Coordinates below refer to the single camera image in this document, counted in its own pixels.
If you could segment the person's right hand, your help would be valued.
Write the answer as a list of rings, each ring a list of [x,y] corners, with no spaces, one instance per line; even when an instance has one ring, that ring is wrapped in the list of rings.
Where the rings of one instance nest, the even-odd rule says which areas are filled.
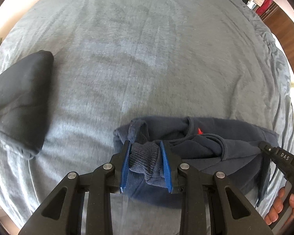
[[[269,212],[264,217],[264,221],[267,225],[271,225],[272,223],[276,222],[278,219],[278,214],[283,210],[283,197],[285,195],[285,187],[282,187],[279,192],[278,196],[273,202]],[[291,194],[289,198],[289,205],[292,208],[292,213],[287,219],[285,225],[289,225],[294,220],[294,194]]]

